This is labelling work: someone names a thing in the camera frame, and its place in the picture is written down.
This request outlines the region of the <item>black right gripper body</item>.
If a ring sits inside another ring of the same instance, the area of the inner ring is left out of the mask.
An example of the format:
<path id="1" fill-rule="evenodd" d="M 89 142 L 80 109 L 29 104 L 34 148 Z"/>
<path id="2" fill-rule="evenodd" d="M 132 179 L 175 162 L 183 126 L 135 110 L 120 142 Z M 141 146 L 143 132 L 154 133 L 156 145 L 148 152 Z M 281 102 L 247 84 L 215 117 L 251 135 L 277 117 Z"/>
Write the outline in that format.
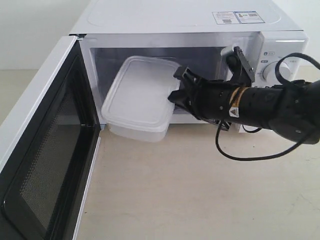
<path id="1" fill-rule="evenodd" d="M 231 81 L 206 80 L 201 77 L 187 77 L 185 108 L 197 119 L 204 121 L 228 120 L 232 94 L 241 85 Z"/>

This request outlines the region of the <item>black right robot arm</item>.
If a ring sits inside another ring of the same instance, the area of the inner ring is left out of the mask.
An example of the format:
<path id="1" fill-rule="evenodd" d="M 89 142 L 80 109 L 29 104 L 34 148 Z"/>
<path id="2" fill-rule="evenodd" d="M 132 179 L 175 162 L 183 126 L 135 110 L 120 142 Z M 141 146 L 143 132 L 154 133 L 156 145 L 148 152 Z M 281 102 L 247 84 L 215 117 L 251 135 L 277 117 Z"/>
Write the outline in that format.
<path id="1" fill-rule="evenodd" d="M 252 87 L 245 70 L 229 81 L 207 80 L 186 66 L 180 66 L 174 77 L 183 88 L 171 92 L 168 100 L 199 120 L 272 130 L 296 143 L 306 134 L 305 144 L 320 141 L 319 81 Z"/>

